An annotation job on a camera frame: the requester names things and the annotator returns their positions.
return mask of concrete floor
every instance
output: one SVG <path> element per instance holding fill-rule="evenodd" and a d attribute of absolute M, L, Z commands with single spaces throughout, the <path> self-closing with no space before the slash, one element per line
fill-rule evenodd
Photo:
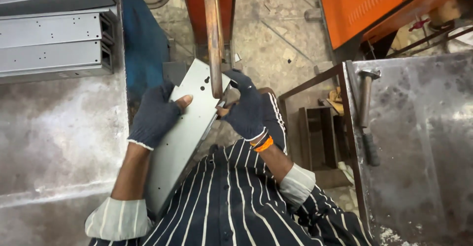
<path fill-rule="evenodd" d="M 233 48 L 242 59 L 243 72 L 256 87 L 270 87 L 276 96 L 332 67 L 321 23 L 307 23 L 305 10 L 314 7 L 316 0 L 236 0 L 233 28 Z M 177 59 L 188 64 L 193 59 L 192 27 L 184 0 L 169 0 L 152 10 L 156 20 L 169 38 L 174 38 Z M 297 112 L 302 106 L 317 106 L 317 99 L 334 88 L 326 81 L 288 99 L 288 141 L 291 158 L 300 162 Z M 216 121 L 199 149 L 196 159 L 204 156 L 211 144 L 229 145 L 239 136 L 226 122 Z M 353 187 L 327 190 L 342 208 L 358 213 Z"/>

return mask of person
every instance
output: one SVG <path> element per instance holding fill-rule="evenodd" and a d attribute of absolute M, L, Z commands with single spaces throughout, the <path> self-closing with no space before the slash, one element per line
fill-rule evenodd
<path fill-rule="evenodd" d="M 316 185 L 313 172 L 287 156 L 274 93 L 261 94 L 243 73 L 225 74 L 240 100 L 217 114 L 242 138 L 198 162 L 154 223 L 143 200 L 149 153 L 192 96 L 168 102 L 170 83 L 145 92 L 112 194 L 85 222 L 89 245 L 378 245 Z"/>

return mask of gloved hand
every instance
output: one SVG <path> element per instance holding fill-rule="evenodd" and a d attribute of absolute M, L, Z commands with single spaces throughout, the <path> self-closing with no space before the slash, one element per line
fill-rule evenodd
<path fill-rule="evenodd" d="M 128 141 L 149 150 L 158 146 L 164 135 L 177 122 L 182 110 L 192 102 L 192 95 L 168 102 L 173 89 L 174 84 L 164 81 L 160 86 L 146 90 L 133 118 Z"/>
<path fill-rule="evenodd" d="M 264 132 L 261 94 L 250 77 L 245 74 L 237 70 L 229 70 L 224 74 L 237 82 L 240 102 L 232 105 L 230 110 L 217 107 L 217 114 L 222 117 L 222 120 L 230 123 L 232 128 L 245 140 L 254 140 Z"/>

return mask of striped shirt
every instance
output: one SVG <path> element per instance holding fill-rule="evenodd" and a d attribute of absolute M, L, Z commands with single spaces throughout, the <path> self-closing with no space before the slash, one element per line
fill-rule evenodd
<path fill-rule="evenodd" d="M 264 124 L 285 152 L 276 99 L 263 97 Z M 278 185 L 243 139 L 202 159 L 159 223 L 147 217 L 144 200 L 108 198 L 85 229 L 91 246 L 378 245 L 354 213 L 344 212 L 316 185 L 313 172 L 294 164 Z"/>

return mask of orange thread bracelet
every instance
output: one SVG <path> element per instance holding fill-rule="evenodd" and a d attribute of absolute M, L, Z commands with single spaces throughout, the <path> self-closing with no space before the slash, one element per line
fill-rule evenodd
<path fill-rule="evenodd" d="M 271 135 L 269 135 L 269 138 L 264 142 L 264 144 L 258 148 L 255 149 L 256 152 L 263 152 L 264 150 L 268 149 L 269 146 L 271 146 L 274 143 L 272 140 Z"/>

